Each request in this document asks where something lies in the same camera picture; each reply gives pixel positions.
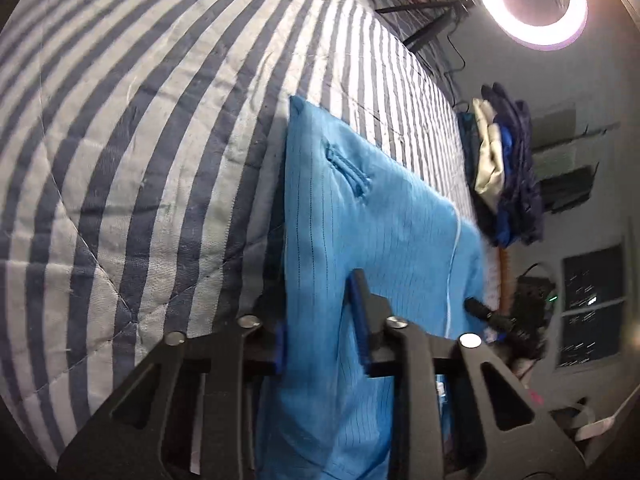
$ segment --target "window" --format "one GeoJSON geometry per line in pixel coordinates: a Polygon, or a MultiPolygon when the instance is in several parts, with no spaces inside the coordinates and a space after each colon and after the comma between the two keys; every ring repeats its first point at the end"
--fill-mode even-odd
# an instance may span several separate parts
{"type": "Polygon", "coordinates": [[[562,261],[564,312],[558,367],[617,354],[625,305],[622,246],[562,261]]]}

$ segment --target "white cable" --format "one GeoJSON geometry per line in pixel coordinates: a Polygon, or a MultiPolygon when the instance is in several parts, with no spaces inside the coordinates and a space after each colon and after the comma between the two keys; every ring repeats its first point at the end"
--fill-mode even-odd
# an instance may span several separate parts
{"type": "Polygon", "coordinates": [[[458,249],[458,242],[460,241],[460,231],[462,231],[462,218],[460,218],[460,212],[456,205],[452,202],[453,211],[456,213],[456,220],[458,221],[458,227],[456,229],[456,241],[453,243],[453,250],[451,251],[451,261],[449,262],[449,274],[447,275],[447,325],[444,329],[444,337],[449,338],[449,332],[451,330],[451,299],[449,293],[449,287],[451,285],[451,273],[453,272],[453,258],[456,255],[458,249]]]}

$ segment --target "bed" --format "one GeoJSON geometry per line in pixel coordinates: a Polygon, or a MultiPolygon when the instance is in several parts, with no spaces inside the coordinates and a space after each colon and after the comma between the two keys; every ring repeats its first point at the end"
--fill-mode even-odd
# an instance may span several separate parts
{"type": "Polygon", "coordinates": [[[0,65],[0,393],[52,465],[274,278],[290,95],[473,218],[455,114],[358,0],[21,0],[0,65]]]}

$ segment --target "glowing ring light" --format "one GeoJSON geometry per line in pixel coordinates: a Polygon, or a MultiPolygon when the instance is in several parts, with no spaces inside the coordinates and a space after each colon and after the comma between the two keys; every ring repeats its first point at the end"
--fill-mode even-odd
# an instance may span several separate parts
{"type": "Polygon", "coordinates": [[[558,50],[573,43],[587,23],[587,0],[569,0],[564,16],[551,25],[527,25],[511,14],[504,0],[482,0],[494,20],[517,42],[539,50],[558,50]]]}

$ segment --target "pocket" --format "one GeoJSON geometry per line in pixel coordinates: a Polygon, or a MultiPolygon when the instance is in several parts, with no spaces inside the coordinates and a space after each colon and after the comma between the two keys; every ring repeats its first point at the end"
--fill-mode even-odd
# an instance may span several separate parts
{"type": "Polygon", "coordinates": [[[363,196],[369,190],[369,179],[367,176],[331,145],[326,147],[326,160],[342,174],[356,197],[359,198],[363,196]]]}

